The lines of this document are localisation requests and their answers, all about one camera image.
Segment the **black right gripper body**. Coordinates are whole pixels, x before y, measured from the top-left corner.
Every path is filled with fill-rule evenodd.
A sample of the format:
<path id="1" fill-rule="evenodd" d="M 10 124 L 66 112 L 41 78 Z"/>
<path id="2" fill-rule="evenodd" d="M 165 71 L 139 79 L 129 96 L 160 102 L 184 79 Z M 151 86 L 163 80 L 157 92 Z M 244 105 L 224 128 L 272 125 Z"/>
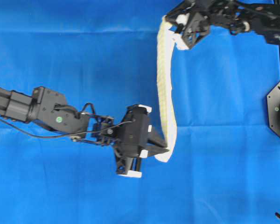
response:
<path id="1" fill-rule="evenodd" d="M 210 33 L 210 24 L 200 12 L 181 14 L 177 16 L 176 22 L 178 49 L 192 49 Z"/>

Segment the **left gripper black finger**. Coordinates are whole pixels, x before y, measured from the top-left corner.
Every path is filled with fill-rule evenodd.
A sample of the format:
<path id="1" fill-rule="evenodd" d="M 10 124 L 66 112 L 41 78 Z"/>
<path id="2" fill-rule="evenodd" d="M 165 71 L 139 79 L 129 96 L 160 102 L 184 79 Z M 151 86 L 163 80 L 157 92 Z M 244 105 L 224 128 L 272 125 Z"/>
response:
<path id="1" fill-rule="evenodd" d="M 164 147 L 158 146 L 147 146 L 146 150 L 148 151 L 147 157 L 155 157 L 155 158 L 170 158 L 171 151 Z"/>
<path id="2" fill-rule="evenodd" d="M 152 127 L 151 131 L 148 133 L 148 143 L 158 147 L 168 147 L 165 139 L 158 133 L 158 131 L 154 127 Z"/>

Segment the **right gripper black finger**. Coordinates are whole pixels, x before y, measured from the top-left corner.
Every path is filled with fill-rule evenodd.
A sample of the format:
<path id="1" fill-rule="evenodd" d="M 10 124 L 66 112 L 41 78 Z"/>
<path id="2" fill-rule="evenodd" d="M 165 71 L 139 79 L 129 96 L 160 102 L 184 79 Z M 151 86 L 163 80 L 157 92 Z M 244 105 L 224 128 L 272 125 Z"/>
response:
<path id="1" fill-rule="evenodd" d="M 174 26 L 178 26 L 179 24 L 185 25 L 189 17 L 189 12 L 193 6 L 193 0 L 184 0 L 165 15 L 165 21 Z"/>

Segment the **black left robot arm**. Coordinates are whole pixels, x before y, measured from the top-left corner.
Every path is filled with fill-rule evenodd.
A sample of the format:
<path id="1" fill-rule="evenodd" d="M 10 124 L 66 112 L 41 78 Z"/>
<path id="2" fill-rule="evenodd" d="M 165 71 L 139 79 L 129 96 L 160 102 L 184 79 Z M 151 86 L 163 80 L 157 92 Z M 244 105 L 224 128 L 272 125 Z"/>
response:
<path id="1" fill-rule="evenodd" d="M 86 108 L 79 111 L 63 94 L 43 86 L 34 88 L 31 96 L 0 88 L 1 122 L 35 123 L 53 132 L 55 139 L 68 137 L 73 142 L 112 146 L 116 173 L 125 177 L 140 178 L 143 159 L 169 152 L 166 140 L 151 125 L 151 110 L 131 105 L 122 121 L 114 124 L 113 117 Z"/>

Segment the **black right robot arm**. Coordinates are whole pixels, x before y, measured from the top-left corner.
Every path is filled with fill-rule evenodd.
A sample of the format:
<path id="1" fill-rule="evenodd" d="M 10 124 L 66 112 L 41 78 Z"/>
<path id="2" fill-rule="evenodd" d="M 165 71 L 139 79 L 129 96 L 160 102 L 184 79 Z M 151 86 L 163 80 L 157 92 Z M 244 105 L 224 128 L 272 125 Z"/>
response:
<path id="1" fill-rule="evenodd" d="M 268 44 L 280 45 L 280 5 L 243 3 L 238 0 L 184 0 L 164 20 L 176 27 L 179 49 L 192 49 L 210 34 L 211 26 L 231 35 L 255 32 Z"/>

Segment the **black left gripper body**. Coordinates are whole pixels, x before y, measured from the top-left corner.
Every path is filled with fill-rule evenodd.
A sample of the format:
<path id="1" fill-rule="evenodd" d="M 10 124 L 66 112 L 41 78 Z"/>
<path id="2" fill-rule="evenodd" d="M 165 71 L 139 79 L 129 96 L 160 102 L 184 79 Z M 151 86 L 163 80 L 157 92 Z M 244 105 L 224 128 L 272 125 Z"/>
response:
<path id="1" fill-rule="evenodd" d="M 146 150 L 152 108 L 146 105 L 132 105 L 117 129 L 113 145 L 116 174 L 124 177 L 141 178 L 141 160 L 147 158 Z"/>

